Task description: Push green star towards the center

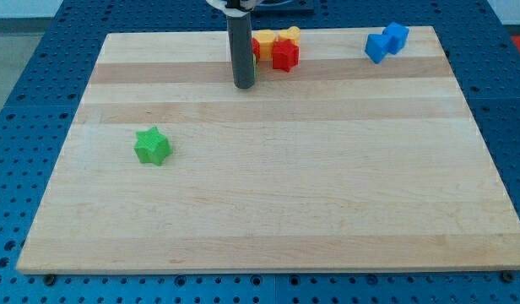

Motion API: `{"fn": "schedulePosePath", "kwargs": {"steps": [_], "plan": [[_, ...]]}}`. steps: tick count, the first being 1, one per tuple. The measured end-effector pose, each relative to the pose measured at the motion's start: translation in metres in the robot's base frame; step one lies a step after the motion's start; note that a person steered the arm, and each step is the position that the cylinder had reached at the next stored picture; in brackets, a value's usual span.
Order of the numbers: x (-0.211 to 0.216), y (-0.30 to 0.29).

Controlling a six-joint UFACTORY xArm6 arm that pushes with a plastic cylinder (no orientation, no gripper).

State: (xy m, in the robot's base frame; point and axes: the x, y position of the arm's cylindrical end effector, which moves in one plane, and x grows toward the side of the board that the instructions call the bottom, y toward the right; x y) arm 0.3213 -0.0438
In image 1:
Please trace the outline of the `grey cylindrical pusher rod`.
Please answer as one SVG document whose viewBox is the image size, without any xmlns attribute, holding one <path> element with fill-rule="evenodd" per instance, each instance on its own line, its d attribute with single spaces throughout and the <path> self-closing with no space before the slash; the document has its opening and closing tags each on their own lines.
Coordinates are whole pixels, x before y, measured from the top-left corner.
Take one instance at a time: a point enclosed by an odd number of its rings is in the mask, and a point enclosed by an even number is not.
<svg viewBox="0 0 520 304">
<path fill-rule="evenodd" d="M 227 33 L 234 85 L 238 89 L 249 89 L 255 84 L 251 15 L 228 17 Z"/>
</svg>

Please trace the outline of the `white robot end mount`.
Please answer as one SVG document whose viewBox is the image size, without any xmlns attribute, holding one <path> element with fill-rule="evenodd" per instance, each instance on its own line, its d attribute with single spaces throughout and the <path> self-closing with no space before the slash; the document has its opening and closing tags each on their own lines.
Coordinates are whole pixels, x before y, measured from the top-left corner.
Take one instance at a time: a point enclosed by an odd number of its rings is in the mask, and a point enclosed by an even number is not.
<svg viewBox="0 0 520 304">
<path fill-rule="evenodd" d="M 263 0 L 206 0 L 211 7 L 231 18 L 240 18 L 250 13 Z"/>
</svg>

